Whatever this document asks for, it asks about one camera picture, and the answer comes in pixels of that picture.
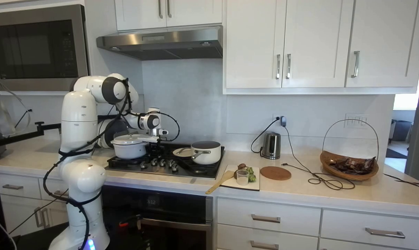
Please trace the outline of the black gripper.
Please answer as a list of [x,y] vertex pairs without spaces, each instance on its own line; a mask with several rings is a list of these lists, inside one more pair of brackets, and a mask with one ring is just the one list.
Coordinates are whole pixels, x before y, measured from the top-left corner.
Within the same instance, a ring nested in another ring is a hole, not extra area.
[[156,136],[167,136],[170,132],[164,128],[156,128],[154,132],[153,132]]

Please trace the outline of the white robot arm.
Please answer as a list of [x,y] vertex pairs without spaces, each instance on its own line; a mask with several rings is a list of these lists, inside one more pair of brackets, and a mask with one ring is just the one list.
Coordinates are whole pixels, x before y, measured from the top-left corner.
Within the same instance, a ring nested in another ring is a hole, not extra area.
[[128,125],[142,130],[143,141],[161,140],[159,109],[134,112],[131,98],[138,91],[120,75],[82,76],[64,96],[61,108],[61,146],[57,166],[68,186],[68,228],[53,239],[49,250],[106,250],[110,236],[103,219],[102,187],[106,169],[92,158],[100,137],[97,104],[118,107],[118,115],[129,118]]

